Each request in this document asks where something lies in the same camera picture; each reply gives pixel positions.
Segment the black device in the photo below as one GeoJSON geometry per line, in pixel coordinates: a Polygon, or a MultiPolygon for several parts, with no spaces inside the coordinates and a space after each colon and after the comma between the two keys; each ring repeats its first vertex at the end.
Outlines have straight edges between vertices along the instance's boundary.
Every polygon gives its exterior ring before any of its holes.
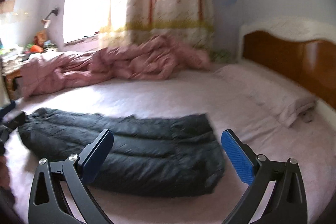
{"type": "MultiPolygon", "coordinates": [[[[1,124],[2,144],[9,133],[24,124],[26,115],[1,124]]],[[[243,144],[232,130],[223,132],[221,142],[237,174],[249,184],[246,192],[223,224],[248,224],[253,217],[270,181],[276,181],[262,217],[254,224],[307,224],[307,202],[299,165],[295,159],[287,162],[269,160],[256,155],[243,144]]],[[[96,140],[79,154],[69,155],[65,161],[49,162],[41,159],[36,169],[29,199],[29,223],[82,223],[76,219],[66,201],[60,182],[66,181],[70,193],[87,224],[113,224],[86,187],[94,181],[114,143],[111,131],[103,130],[96,140]]],[[[8,222],[23,223],[0,191],[0,217],[8,222]]]]}

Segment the pink blanket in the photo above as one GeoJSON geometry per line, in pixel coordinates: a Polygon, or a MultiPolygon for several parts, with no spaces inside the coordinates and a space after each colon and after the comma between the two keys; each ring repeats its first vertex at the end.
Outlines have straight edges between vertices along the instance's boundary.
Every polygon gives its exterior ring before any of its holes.
{"type": "Polygon", "coordinates": [[[96,52],[39,55],[21,68],[22,95],[50,94],[111,78],[165,80],[175,68],[210,69],[205,51],[160,35],[140,46],[103,48],[96,52]]]}

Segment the pink pillow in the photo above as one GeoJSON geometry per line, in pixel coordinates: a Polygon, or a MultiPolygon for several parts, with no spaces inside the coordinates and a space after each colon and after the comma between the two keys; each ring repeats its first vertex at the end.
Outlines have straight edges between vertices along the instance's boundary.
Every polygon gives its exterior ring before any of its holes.
{"type": "Polygon", "coordinates": [[[316,105],[317,98],[310,92],[257,65],[230,64],[215,75],[234,85],[286,127],[291,126],[301,112],[316,105]]]}

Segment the screw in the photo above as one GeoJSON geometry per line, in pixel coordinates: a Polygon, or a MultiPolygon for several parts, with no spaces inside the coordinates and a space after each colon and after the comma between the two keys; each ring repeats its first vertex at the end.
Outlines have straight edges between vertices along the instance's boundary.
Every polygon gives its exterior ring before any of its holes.
{"type": "Polygon", "coordinates": [[[78,159],[78,156],[76,154],[72,154],[72,155],[69,156],[70,161],[75,161],[77,159],[78,159]]]}
{"type": "Polygon", "coordinates": [[[40,159],[39,165],[44,165],[47,162],[47,159],[40,159]]]}
{"type": "Polygon", "coordinates": [[[297,164],[297,160],[294,159],[294,158],[290,158],[290,159],[289,159],[289,162],[290,162],[291,164],[297,164]]]}
{"type": "Polygon", "coordinates": [[[258,160],[260,161],[266,161],[267,160],[267,157],[265,155],[258,155],[258,160]]]}

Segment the brown wood panel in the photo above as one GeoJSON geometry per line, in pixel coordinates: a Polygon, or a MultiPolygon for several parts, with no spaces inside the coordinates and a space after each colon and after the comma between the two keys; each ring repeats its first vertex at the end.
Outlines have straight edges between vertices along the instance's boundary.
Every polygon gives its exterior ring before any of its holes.
{"type": "Polygon", "coordinates": [[[296,81],[336,109],[334,43],[291,42],[256,31],[245,36],[243,57],[296,81]]]}
{"type": "Polygon", "coordinates": [[[298,81],[303,48],[303,43],[282,40],[267,32],[256,31],[245,36],[243,56],[298,81]]]}

